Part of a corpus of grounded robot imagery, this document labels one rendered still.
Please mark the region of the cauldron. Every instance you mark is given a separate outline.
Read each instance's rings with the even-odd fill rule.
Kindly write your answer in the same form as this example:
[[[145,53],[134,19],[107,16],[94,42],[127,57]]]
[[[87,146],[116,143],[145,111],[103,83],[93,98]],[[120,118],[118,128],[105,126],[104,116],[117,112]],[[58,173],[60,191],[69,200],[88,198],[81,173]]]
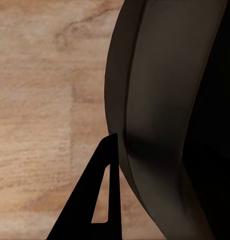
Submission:
[[[109,135],[167,240],[215,240],[182,162],[186,134],[230,158],[230,0],[125,0],[108,52]]]

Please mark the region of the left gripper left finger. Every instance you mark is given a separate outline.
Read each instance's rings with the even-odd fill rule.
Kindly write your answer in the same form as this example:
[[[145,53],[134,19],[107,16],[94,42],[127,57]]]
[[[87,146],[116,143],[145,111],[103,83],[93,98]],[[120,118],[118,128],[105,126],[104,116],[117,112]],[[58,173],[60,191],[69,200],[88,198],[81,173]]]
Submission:
[[[91,223],[108,165],[108,221]],[[122,240],[117,133],[100,141],[46,240]]]

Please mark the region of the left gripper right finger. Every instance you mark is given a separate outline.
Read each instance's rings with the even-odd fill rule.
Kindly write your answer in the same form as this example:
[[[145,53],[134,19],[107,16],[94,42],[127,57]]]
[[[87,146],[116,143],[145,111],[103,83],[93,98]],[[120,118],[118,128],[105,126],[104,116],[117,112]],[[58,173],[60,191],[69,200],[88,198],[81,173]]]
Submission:
[[[230,240],[230,158],[186,134],[182,162],[215,240]]]

